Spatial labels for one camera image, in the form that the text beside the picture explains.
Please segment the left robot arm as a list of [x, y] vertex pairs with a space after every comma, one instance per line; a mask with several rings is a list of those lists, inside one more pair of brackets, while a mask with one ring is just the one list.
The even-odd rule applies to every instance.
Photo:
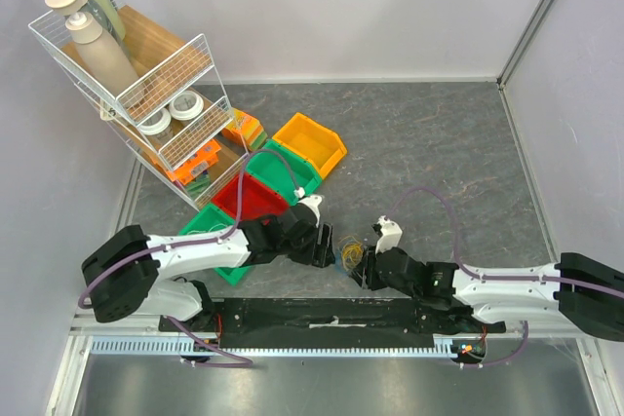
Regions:
[[82, 263], [86, 288], [78, 306], [92, 310], [99, 323], [158, 315], [203, 331], [214, 320], [212, 301], [204, 286], [180, 277], [268, 264], [279, 256], [326, 268], [335, 261], [332, 235], [332, 225], [306, 206], [187, 236], [149, 236], [138, 225], [127, 226]]

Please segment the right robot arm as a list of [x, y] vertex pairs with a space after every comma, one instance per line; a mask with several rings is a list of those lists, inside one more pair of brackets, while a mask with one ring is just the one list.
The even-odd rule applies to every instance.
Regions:
[[411, 298], [418, 323], [431, 333], [503, 333], [526, 322], [536, 332], [623, 339], [623, 275], [580, 253], [541, 266], [492, 269], [423, 263], [398, 247], [378, 253], [370, 246], [350, 276], [364, 289], [390, 288]]

